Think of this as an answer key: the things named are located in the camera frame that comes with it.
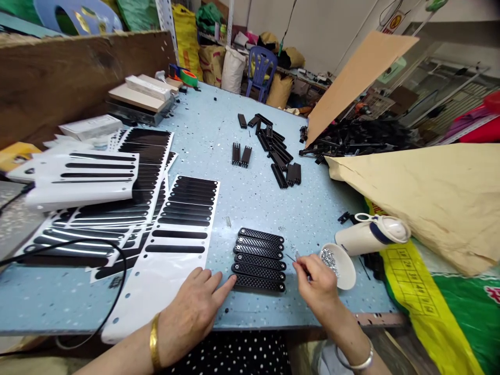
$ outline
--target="green bag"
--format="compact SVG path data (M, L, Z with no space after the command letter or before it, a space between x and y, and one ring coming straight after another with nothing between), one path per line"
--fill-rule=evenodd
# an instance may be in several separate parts
M196 25L201 32L215 34L215 23L222 24L222 13L214 3L201 6L196 12Z

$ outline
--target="blue table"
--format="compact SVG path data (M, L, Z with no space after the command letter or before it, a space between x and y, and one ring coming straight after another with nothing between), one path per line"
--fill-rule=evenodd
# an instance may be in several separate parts
M172 151L179 157L170 169L170 182L177 174L221 181L207 267L222 271L224 278L231 274L232 249L241 227L283 236L284 251L292 257L296 250L301 255L317 253L323 244L334 242L335 232L342 228L337 218L347 210L362 211L363 199L347 184L332 181L325 165L298 156L303 148L299 128L307 120L205 84L201 90L180 94L174 117L165 119L159 128L175 132ZM255 129L240 129L238 113L247 120L261 113L274 123L274 129L286 138L294 162L302 165L301 185L279 189L272 161L262 150ZM233 142L253 148L248 169L231 165ZM25 211L20 205L12 207L16 220L23 220ZM12 220L0 218L0 229L13 225ZM5 246L0 237L0 248ZM231 292L219 310L216 329L319 325L298 293L291 260L283 260L288 267L286 292L280 297ZM391 324L400 319L383 283L368 270L369 279L359 259L353 261L357 281L350 291L340 292L345 305L361 324ZM89 274L79 268L11 265L0 275L0 334L89 333L102 322L115 298L117 290L109 288L111 280L90 284Z

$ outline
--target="wooden board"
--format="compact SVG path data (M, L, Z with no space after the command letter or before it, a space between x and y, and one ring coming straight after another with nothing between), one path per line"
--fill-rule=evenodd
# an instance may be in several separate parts
M145 108L156 113L160 112L167 105L166 101L161 101L160 99L153 98L139 91L132 90L127 87L126 83L119 85L108 93L113 99Z
M104 115L108 91L125 77L176 63L166 31L51 38L0 46L0 149L43 147L58 125Z

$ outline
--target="black polka dot fabric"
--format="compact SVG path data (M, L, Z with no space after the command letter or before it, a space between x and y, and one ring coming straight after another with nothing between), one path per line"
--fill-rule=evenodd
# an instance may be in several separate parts
M291 375L279 331L212 332L162 375Z

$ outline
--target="black cable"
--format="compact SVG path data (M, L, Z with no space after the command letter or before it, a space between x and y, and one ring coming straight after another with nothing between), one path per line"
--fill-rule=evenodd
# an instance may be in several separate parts
M4 209L7 208L7 206L9 206L12 202L16 201L17 199L19 199L19 197L21 197L24 194L28 193L34 187L35 187L35 183L34 182L30 182L28 185L23 186L23 188L21 189L21 191L17 195L15 195L14 198L12 198L11 200L7 201L7 203L4 203L0 207L0 216L2 215Z
M382 15L384 14L384 12L389 9L396 1L398 0L394 0L392 3L390 3L389 5L387 5L385 7L385 9L380 13L379 15L379 26L381 27L384 27L385 26L385 23L382 24ZM392 17L394 17L394 15L396 14L396 12L399 10L399 8L401 8L401 4L403 3L403 0L399 0L399 4L397 5L396 9L394 9L394 11L392 12L391 16L389 17L389 19L391 19Z
M292 11L290 12L290 18L288 19L288 26L286 27L285 34L283 35L283 38L281 39L282 44L283 44L283 41L285 40L286 33L288 33L288 28L290 27L290 21L292 20L293 10L295 9L296 3L297 3L297 0L293 0Z
M55 249L55 248L60 247L60 246L67 246L67 245L72 245L72 244L81 243L81 242L89 242L89 241L101 241L101 242L104 242L104 243L110 245L112 248L114 248L121 255L121 260L123 261L123 277L121 278L120 287L119 287L118 293L117 293L117 295L115 297L115 301L111 305L111 308L109 309L109 312L106 315L106 317L104 318L103 322L99 325L99 327L97 327L97 329L94 331L94 333L92 333L87 339L85 339L81 343L79 343L77 345L74 345L74 346L65 346L65 345L61 344L61 342L59 341L59 336L55 337L57 347L59 347L61 349L64 349L64 350L76 349L76 348L82 346L83 344L87 343L93 337L95 337L101 331L101 329L104 327L104 324L106 324L106 321L108 320L109 316L113 312L113 309L115 308L116 303L118 302L118 299L120 298L121 291L123 290L123 286L125 285L125 277L127 276L127 257L125 256L125 253L123 252L123 250L120 249L115 243L113 243L110 240L105 240L105 239L77 239L77 240L72 240L72 241L68 241L68 242L59 243L59 244L56 244L56 245L51 245L49 247L44 247L44 248L36 249L36 250L30 251L28 253L24 253L24 254L21 254L21 255L18 255L18 256L15 256L15 257L12 257L12 258L8 258L8 259L4 259L4 260L0 261L0 267L3 267L3 266L6 266L6 265L9 265L11 263L14 263L14 262L23 260L25 258L28 258L28 257L30 257L32 255L36 255L38 253L42 253L42 252L47 251L47 250L52 250L52 249ZM10 356L10 355L19 355L19 354L34 354L34 353L41 352L43 350L48 350L48 349L52 349L52 347L50 347L50 348L44 348L44 349L38 349L38 350L32 349L32 350L27 350L27 351L0 353L0 357Z

